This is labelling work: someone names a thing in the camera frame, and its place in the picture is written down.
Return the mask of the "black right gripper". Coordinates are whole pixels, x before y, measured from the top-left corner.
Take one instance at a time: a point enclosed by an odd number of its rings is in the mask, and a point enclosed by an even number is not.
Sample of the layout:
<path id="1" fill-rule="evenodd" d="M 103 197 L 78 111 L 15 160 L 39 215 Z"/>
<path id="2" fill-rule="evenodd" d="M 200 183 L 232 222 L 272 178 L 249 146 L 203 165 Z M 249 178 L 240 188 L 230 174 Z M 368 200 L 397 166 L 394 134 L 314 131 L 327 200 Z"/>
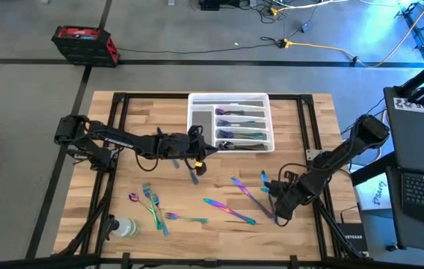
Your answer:
<path id="1" fill-rule="evenodd" d="M 294 210 L 300 203 L 299 190 L 297 184 L 298 179 L 282 182 L 278 180 L 271 180 L 265 182 L 264 185 L 270 189 L 268 194 L 275 200 L 274 212 L 277 217 L 286 220 L 291 220 Z"/>

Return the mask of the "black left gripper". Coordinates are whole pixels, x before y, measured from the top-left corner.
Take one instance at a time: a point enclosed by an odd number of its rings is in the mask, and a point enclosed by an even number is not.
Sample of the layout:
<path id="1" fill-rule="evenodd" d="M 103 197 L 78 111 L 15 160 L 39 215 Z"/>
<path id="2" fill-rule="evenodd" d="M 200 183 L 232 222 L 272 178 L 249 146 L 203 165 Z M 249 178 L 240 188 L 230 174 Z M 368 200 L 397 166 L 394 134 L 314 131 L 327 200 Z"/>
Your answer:
<path id="1" fill-rule="evenodd" d="M 206 142 L 203 136 L 202 126 L 191 126 L 188 130 L 188 136 L 190 138 L 188 153 L 191 156 L 185 158 L 185 165 L 189 170 L 195 170 L 198 176 L 202 176 L 206 172 L 204 160 L 215 155 L 218 148 Z M 188 162 L 190 158 L 195 159 L 195 165 L 193 167 Z"/>

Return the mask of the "white cutlery organizer tray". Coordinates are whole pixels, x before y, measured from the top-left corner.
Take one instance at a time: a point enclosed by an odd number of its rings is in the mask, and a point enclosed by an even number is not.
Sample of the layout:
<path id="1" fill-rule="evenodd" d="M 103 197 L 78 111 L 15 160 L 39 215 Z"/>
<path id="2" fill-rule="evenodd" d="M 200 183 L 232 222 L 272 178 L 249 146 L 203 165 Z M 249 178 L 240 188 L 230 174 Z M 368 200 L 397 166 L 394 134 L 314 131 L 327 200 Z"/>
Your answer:
<path id="1" fill-rule="evenodd" d="M 218 120 L 255 121 L 251 127 L 217 126 Z M 272 153 L 274 128 L 266 93 L 191 93 L 187 126 L 202 126 L 208 144 L 220 153 Z"/>

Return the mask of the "black Netgear router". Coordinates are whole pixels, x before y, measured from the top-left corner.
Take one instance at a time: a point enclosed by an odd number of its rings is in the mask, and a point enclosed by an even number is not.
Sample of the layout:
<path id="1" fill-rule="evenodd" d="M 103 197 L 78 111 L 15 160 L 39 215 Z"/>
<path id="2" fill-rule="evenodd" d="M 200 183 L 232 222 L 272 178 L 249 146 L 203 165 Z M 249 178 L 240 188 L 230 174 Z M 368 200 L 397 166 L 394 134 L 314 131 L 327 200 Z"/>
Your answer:
<path id="1" fill-rule="evenodd" d="M 366 234 L 361 223 L 339 223 L 338 227 L 358 252 L 368 252 Z"/>

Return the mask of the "black slanted cart strut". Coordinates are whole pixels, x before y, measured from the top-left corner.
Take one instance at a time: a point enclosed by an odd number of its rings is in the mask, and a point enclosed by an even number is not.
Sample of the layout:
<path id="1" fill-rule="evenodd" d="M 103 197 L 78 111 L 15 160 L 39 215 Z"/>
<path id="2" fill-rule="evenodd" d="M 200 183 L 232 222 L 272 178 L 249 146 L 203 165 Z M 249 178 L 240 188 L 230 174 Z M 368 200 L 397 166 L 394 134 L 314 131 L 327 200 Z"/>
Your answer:
<path id="1" fill-rule="evenodd" d="M 395 152 L 388 153 L 382 158 L 379 158 L 377 161 L 367 164 L 365 167 L 362 167 L 358 170 L 355 170 L 351 173 L 351 183 L 352 186 L 358 186 L 369 179 L 385 173 L 387 167 L 396 166 L 396 154 Z"/>

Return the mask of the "white printed paper sign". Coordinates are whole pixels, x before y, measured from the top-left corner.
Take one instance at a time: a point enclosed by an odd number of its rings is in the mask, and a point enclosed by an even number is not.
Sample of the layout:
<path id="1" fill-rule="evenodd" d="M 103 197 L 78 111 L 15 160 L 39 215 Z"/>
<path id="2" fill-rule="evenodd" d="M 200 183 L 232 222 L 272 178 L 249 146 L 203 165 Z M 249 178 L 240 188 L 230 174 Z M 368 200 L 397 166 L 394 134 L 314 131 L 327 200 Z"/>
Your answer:
<path id="1" fill-rule="evenodd" d="M 354 192 L 363 211 L 391 209 L 390 192 L 384 173 L 357 185 Z"/>

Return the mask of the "clear plastic bottle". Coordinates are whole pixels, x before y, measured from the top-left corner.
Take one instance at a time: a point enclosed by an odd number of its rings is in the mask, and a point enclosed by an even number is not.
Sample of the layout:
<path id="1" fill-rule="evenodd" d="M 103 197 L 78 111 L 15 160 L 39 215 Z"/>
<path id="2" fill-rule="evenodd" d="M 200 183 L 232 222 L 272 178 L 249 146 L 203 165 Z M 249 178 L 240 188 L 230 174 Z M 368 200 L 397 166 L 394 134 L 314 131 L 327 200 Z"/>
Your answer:
<path id="1" fill-rule="evenodd" d="M 118 217 L 114 219 L 111 232 L 117 237 L 125 238 L 138 235 L 140 229 L 135 220 L 128 217 Z"/>

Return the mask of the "black horizontal beam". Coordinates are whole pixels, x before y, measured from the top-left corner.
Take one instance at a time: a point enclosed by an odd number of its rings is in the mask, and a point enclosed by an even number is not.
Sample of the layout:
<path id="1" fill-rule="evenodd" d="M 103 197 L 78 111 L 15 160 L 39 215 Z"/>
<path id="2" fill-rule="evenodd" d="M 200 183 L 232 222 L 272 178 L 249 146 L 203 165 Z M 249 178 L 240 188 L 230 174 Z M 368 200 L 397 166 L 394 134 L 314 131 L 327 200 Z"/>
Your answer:
<path id="1" fill-rule="evenodd" d="M 221 266 L 269 266 L 287 269 L 424 269 L 424 265 L 408 265 L 377 262 L 371 259 L 341 259 L 326 257 L 320 261 L 301 261 L 297 256 L 285 260 L 230 260 L 230 259 L 138 259 L 124 253 L 120 258 L 103 258 L 94 254 L 73 256 L 50 256 L 33 259 L 0 261 L 0 269 L 77 269 L 99 265 L 119 265 L 121 269 L 132 269 L 134 265 L 156 268 L 164 265 L 198 266 L 219 268 Z"/>

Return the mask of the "black power strip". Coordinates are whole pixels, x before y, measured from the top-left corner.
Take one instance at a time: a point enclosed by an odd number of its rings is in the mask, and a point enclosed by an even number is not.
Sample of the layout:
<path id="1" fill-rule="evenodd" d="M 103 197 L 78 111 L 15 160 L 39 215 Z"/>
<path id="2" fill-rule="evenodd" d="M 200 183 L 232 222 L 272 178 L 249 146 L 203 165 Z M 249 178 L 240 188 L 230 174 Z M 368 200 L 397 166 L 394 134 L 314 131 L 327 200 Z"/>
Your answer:
<path id="1" fill-rule="evenodd" d="M 198 0 L 203 11 L 219 11 L 222 5 L 239 7 L 241 0 Z"/>

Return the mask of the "black laptop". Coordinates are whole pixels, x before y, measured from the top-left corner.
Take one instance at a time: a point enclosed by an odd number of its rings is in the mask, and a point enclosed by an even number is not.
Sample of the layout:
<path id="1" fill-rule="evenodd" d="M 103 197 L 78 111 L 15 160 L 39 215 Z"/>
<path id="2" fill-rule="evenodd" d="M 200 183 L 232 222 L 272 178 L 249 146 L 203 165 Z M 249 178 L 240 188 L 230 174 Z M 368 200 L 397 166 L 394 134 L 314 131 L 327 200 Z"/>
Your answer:
<path id="1" fill-rule="evenodd" d="M 424 250 L 424 175 L 393 167 L 385 174 L 398 248 Z"/>

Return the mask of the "white printed sticker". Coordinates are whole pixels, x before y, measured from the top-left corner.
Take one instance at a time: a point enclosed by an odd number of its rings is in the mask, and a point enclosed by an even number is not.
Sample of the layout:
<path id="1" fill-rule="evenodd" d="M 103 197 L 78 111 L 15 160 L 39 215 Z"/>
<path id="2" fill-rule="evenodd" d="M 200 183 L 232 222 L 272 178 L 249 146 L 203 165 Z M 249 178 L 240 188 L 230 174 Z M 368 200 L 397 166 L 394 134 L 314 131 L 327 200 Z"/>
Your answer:
<path id="1" fill-rule="evenodd" d="M 407 99 L 394 97 L 393 104 L 394 108 L 397 110 L 424 113 L 424 105 L 409 102 Z"/>

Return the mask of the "red black toolbox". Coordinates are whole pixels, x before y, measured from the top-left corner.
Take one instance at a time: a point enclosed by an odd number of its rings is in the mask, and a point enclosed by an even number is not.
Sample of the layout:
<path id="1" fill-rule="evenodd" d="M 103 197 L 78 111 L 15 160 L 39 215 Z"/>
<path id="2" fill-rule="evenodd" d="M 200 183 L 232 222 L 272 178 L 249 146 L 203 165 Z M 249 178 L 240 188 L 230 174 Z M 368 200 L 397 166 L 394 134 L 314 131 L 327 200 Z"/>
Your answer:
<path id="1" fill-rule="evenodd" d="M 115 68 L 120 59 L 111 34 L 101 28 L 58 26 L 51 41 L 73 65 Z"/>

